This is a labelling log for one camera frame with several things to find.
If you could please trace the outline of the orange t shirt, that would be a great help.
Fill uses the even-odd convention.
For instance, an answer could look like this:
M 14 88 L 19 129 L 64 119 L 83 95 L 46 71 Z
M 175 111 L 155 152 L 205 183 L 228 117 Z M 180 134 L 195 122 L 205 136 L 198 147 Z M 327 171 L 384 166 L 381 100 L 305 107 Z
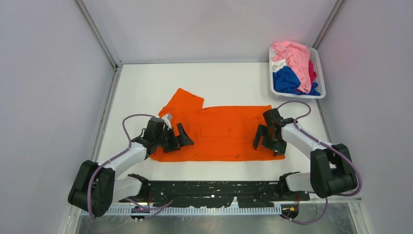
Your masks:
M 182 161 L 268 161 L 283 160 L 260 146 L 254 149 L 257 128 L 264 125 L 266 106 L 213 106 L 204 107 L 204 99 L 179 88 L 159 112 L 171 114 L 176 129 L 182 124 L 193 145 L 166 153 L 159 148 L 151 159 L 160 162 Z

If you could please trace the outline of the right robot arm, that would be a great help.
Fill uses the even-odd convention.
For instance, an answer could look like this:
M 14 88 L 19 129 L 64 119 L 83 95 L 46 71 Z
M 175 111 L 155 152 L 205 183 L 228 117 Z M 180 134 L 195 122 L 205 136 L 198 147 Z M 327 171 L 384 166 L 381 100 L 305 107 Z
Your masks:
M 278 182 L 278 194 L 291 200 L 297 192 L 315 193 L 320 198 L 343 195 L 358 188 L 356 170 L 349 149 L 343 144 L 324 143 L 306 132 L 294 118 L 283 118 L 274 108 L 263 113 L 264 125 L 259 125 L 253 141 L 254 149 L 264 147 L 275 156 L 283 155 L 288 144 L 310 160 L 308 173 L 283 174 Z

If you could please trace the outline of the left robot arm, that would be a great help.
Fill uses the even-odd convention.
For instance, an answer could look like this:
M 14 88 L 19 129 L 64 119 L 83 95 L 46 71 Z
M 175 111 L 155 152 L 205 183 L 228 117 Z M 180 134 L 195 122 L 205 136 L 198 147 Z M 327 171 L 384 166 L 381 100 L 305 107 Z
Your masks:
M 68 194 L 69 204 L 87 211 L 91 218 L 96 218 L 104 215 L 114 202 L 143 202 L 149 197 L 150 185 L 147 178 L 138 174 L 129 174 L 123 179 L 119 179 L 119 176 L 133 165 L 149 158 L 159 148 L 170 153 L 184 146 L 192 146 L 194 141 L 181 123 L 176 128 L 172 126 L 170 114 L 148 117 L 146 127 L 137 137 L 126 135 L 126 149 L 103 162 L 86 160 L 80 165 Z

